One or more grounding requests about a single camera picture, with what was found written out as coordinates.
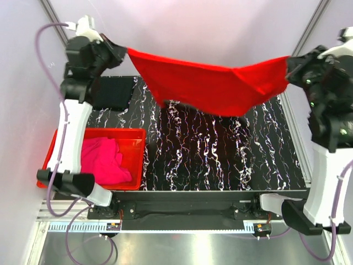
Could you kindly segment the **red t shirt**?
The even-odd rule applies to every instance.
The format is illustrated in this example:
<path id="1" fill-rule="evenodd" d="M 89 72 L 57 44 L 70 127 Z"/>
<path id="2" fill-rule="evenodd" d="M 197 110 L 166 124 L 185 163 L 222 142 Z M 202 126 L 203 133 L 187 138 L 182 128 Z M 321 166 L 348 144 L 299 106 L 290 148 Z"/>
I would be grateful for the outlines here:
<path id="1" fill-rule="evenodd" d="M 175 100 L 209 114 L 242 116 L 285 91 L 287 57 L 244 67 L 212 66 L 128 49 L 136 70 L 162 107 Z"/>

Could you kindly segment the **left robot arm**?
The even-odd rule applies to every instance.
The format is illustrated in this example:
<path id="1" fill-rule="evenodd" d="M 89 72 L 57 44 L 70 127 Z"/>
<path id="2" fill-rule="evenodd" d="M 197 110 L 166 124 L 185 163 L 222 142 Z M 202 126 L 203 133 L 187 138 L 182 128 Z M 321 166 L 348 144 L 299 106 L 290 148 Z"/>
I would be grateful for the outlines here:
<path id="1" fill-rule="evenodd" d="M 125 47 L 114 44 L 104 34 L 81 34 L 69 39 L 55 145 L 46 168 L 37 172 L 38 181 L 48 189 L 100 206 L 100 212 L 108 219 L 117 216 L 119 205 L 112 201 L 111 191 L 96 183 L 93 174 L 81 171 L 81 152 L 100 76 L 119 66 L 126 52 Z"/>

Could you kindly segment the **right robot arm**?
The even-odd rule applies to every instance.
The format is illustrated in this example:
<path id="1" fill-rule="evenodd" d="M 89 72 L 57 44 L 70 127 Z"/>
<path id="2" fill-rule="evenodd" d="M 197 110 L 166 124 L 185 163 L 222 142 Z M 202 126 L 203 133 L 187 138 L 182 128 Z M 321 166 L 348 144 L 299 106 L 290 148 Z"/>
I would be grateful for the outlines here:
<path id="1" fill-rule="evenodd" d="M 352 46 L 317 46 L 287 65 L 286 79 L 305 91 L 311 108 L 311 187 L 306 199 L 263 193 L 250 212 L 257 219 L 275 213 L 304 235 L 349 234 L 344 200 L 352 175 Z"/>

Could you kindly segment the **folded black t shirt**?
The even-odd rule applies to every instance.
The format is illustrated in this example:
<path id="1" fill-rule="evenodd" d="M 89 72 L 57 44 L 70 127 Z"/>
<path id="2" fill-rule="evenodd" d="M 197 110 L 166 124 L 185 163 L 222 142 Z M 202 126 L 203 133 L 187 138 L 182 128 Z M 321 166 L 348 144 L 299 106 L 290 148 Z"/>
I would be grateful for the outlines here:
<path id="1" fill-rule="evenodd" d="M 96 93 L 93 110 L 111 109 L 123 112 L 130 106 L 135 86 L 134 77 L 101 77 L 100 89 Z"/>

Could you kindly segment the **red plastic bin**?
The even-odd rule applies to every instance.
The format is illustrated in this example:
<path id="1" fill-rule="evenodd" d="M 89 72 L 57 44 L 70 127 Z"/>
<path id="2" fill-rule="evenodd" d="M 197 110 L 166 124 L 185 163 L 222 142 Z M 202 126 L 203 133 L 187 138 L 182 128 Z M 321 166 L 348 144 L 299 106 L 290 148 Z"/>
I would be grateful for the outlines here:
<path id="1" fill-rule="evenodd" d="M 123 155 L 122 166 L 131 173 L 132 181 L 100 185 L 93 174 L 81 172 L 81 151 L 84 139 L 114 139 Z M 146 132 L 143 129 L 85 129 L 68 125 L 55 133 L 44 166 L 37 172 L 37 185 L 46 188 L 53 180 L 55 191 L 88 196 L 95 188 L 137 190 L 141 184 Z"/>

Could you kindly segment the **pink t shirt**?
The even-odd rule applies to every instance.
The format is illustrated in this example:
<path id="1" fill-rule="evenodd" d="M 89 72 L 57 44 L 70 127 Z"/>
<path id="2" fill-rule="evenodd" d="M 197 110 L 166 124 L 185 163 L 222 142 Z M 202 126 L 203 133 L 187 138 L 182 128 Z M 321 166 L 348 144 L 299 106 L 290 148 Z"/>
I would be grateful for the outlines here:
<path id="1" fill-rule="evenodd" d="M 84 139 L 81 151 L 81 172 L 94 175 L 100 185 L 132 181 L 131 173 L 122 164 L 118 143 L 107 137 Z"/>

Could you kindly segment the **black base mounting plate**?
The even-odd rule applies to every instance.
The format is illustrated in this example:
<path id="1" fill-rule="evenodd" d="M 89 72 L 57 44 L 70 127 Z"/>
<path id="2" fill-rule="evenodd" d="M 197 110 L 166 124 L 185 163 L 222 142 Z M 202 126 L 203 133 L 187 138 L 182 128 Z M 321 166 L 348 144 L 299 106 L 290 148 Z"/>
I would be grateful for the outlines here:
<path id="1" fill-rule="evenodd" d="M 96 206 L 88 218 L 121 221 L 123 231 L 233 232 L 278 218 L 260 210 L 258 199 L 254 191 L 115 191 L 112 206 Z"/>

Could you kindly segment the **right connector box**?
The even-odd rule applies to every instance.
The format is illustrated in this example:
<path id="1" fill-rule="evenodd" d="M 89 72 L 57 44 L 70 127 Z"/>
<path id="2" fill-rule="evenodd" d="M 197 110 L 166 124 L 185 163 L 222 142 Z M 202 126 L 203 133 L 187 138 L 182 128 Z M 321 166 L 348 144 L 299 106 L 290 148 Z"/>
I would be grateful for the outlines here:
<path id="1" fill-rule="evenodd" d="M 272 225 L 270 223 L 255 224 L 254 231 L 258 233 L 271 234 Z"/>

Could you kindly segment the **connector box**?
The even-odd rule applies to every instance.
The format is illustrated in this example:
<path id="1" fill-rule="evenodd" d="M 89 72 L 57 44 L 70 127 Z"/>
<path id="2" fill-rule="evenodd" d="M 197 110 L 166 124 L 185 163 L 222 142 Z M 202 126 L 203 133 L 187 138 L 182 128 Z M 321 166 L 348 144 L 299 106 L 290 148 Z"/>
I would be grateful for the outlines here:
<path id="1" fill-rule="evenodd" d="M 120 222 L 108 222 L 106 225 L 106 231 L 120 231 L 121 223 Z"/>
<path id="2" fill-rule="evenodd" d="M 272 225 L 270 223 L 255 224 L 254 231 L 258 233 L 271 234 Z"/>

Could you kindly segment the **left connector box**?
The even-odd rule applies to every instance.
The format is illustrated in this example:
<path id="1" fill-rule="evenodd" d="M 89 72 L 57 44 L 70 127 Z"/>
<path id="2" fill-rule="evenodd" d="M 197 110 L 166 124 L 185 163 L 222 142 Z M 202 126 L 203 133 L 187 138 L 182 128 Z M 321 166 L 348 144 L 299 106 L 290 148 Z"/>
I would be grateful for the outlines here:
<path id="1" fill-rule="evenodd" d="M 120 231 L 121 223 L 120 222 L 108 222 L 106 225 L 106 231 Z"/>

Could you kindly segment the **aluminium frame rail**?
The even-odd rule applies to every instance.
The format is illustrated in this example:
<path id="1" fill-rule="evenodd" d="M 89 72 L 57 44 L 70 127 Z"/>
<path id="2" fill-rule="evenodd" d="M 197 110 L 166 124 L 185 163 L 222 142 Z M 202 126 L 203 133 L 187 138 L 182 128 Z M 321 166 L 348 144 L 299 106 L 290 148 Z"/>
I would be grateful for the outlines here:
<path id="1" fill-rule="evenodd" d="M 53 200 L 51 201 L 52 209 L 47 208 L 46 202 L 41 203 L 39 212 L 36 217 L 37 222 L 47 223 L 48 230 L 50 232 L 100 232 L 104 234 L 122 233 L 122 234 L 236 234 L 236 235 L 255 235 L 260 234 L 265 236 L 265 233 L 258 233 L 254 231 L 255 224 L 270 223 L 272 229 L 276 224 L 283 224 L 284 221 L 279 215 L 276 220 L 268 220 L 267 222 L 262 222 L 259 220 L 247 221 L 245 223 L 245 229 L 237 231 L 221 231 L 221 232 L 207 232 L 202 231 L 123 231 L 121 221 L 109 221 L 109 220 L 91 220 L 88 218 L 88 211 L 94 209 L 96 206 L 88 206 L 87 203 L 79 201 L 74 203 L 71 200 Z M 120 231 L 106 231 L 106 225 L 108 222 L 120 222 Z"/>

